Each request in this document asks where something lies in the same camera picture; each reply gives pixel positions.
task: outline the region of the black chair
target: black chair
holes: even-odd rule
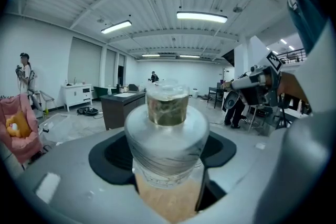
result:
[[[129,84],[128,88],[130,91],[134,91],[134,92],[137,92],[139,90],[139,87],[134,84]]]

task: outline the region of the black holder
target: black holder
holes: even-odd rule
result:
[[[200,156],[204,172],[196,211],[206,209],[226,195],[224,190],[210,180],[208,168],[223,166],[236,151],[236,144],[231,140],[210,132]],[[133,184],[138,192],[137,181],[132,172],[133,156],[124,131],[94,146],[89,153],[89,164],[103,180],[113,185]]]

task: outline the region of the trash can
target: trash can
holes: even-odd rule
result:
[[[193,89],[193,98],[198,97],[198,90],[196,88]]]

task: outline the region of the white shirt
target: white shirt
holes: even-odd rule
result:
[[[29,65],[24,66],[22,71],[25,73],[24,77],[29,80],[29,76],[31,72],[30,66]],[[34,85],[32,79],[30,80],[29,85]],[[28,85],[24,81],[21,81],[20,93],[28,94]]]

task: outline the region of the white cabinet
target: white cabinet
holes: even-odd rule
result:
[[[92,105],[91,97],[91,84],[75,84],[71,86],[62,85],[64,107],[72,105],[83,104],[90,102]]]

